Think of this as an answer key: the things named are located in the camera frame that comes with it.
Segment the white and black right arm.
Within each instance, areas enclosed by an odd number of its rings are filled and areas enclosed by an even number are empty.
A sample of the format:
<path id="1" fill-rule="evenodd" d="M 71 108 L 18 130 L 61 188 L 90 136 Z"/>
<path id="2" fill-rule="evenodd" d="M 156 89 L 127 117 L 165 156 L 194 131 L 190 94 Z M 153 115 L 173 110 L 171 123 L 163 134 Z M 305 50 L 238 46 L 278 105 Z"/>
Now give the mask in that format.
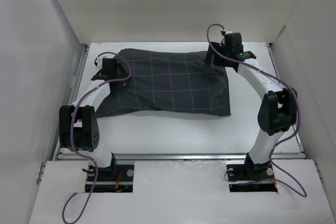
<path id="1" fill-rule="evenodd" d="M 204 62 L 232 68 L 257 92 L 261 105 L 257 115 L 260 127 L 252 149 L 243 164 L 227 166 L 231 182 L 269 178 L 270 157 L 276 143 L 297 121 L 296 93 L 265 72 L 251 51 L 244 51 L 240 33 L 222 31 L 221 42 L 210 42 Z"/>

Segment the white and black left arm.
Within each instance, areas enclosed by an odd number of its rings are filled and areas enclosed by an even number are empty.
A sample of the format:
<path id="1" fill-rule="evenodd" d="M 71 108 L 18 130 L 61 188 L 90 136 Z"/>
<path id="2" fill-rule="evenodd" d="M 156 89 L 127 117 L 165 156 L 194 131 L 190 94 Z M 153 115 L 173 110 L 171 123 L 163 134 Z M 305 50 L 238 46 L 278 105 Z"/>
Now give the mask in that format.
<path id="1" fill-rule="evenodd" d="M 99 174 L 106 180 L 117 176 L 118 168 L 112 164 L 112 153 L 100 141 L 96 111 L 117 88 L 130 79 L 130 68 L 125 69 L 120 59 L 103 58 L 98 72 L 91 78 L 84 94 L 70 105 L 59 109 L 59 144 L 61 148 L 89 157 L 99 167 Z"/>

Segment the dark grey checked pillowcase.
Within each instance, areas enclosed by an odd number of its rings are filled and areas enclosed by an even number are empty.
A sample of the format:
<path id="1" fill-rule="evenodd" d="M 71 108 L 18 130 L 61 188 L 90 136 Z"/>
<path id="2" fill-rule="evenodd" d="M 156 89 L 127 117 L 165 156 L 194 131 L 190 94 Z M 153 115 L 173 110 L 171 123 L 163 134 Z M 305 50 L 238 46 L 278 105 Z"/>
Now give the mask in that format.
<path id="1" fill-rule="evenodd" d="M 119 59 L 132 76 L 126 84 L 112 82 L 112 92 L 97 116 L 138 111 L 170 111 L 229 116 L 229 82 L 225 68 L 204 63 L 206 52 L 155 52 L 127 48 Z"/>

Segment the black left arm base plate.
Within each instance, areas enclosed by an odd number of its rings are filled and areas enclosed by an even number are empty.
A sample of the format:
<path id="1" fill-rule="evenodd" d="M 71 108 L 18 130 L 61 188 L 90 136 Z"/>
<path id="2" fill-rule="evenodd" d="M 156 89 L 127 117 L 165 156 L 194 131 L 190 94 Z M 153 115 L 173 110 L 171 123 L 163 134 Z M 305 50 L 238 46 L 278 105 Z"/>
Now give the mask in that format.
<path id="1" fill-rule="evenodd" d="M 98 178 L 93 187 L 94 193 L 132 193 L 134 165 L 114 164 L 98 168 Z"/>

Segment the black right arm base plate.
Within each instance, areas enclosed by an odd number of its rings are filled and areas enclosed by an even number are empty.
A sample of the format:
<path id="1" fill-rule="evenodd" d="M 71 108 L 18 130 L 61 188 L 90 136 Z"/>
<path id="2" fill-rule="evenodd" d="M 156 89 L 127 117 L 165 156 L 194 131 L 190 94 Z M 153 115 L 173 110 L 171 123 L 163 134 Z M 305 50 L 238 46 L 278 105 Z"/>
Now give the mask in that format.
<path id="1" fill-rule="evenodd" d="M 250 169 L 245 164 L 227 164 L 224 178 L 231 193 L 277 193 L 274 171 L 267 164 L 262 169 Z"/>

